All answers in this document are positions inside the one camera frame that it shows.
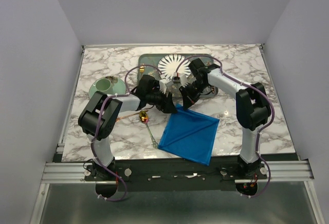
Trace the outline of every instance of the blue napkin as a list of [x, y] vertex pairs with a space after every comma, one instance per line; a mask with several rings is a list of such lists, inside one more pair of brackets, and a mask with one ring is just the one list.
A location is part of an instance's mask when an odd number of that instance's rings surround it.
[[162, 134], [159, 149], [176, 156], [209, 165], [219, 119], [176, 105]]

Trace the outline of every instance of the metal floor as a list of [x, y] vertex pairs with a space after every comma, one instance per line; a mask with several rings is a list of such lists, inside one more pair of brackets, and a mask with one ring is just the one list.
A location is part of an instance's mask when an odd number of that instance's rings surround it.
[[94, 190], [92, 184], [51, 185], [41, 223], [316, 223], [303, 182], [273, 182], [254, 199], [221, 191], [132, 192], [111, 203]]

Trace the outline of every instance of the spoon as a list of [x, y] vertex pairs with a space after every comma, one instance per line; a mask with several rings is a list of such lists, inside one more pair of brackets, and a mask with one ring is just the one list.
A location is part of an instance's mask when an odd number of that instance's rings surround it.
[[132, 115], [126, 115], [126, 116], [123, 116], [123, 117], [118, 117], [118, 118], [116, 119], [115, 122], [118, 122], [119, 120], [122, 120], [122, 119], [128, 118], [128, 117], [130, 117], [130, 116], [138, 115], [138, 114], [139, 114], [139, 112], [138, 112], [138, 113], [134, 113], [134, 114], [132, 114]]
[[151, 140], [152, 140], [152, 144], [153, 144], [153, 148], [158, 148], [158, 143], [156, 142], [156, 140], [154, 139], [152, 133], [151, 133], [151, 130], [149, 128], [149, 125], [148, 125], [148, 122], [149, 122], [149, 116], [148, 114], [145, 112], [145, 111], [141, 111], [139, 112], [139, 119], [140, 121], [146, 125], [146, 128], [148, 129], [149, 131], [149, 134], [150, 134], [150, 137], [151, 137]]

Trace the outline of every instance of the light green bowl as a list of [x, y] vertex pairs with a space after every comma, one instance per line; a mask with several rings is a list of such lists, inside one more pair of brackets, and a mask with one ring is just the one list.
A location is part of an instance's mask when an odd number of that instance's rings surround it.
[[89, 89], [89, 98], [97, 91], [101, 91], [108, 95], [114, 95], [115, 93], [119, 95], [125, 94], [125, 84], [124, 81], [115, 76], [106, 76], [94, 81]]

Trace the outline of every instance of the white wall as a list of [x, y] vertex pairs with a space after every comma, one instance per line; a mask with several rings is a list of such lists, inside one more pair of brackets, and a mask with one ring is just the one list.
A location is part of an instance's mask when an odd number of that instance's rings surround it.
[[310, 160], [329, 223], [329, 0], [290, 0], [265, 56], [296, 151]]
[[59, 0], [81, 43], [263, 43], [289, 0]]
[[0, 0], [1, 223], [29, 223], [80, 54], [57, 0]]

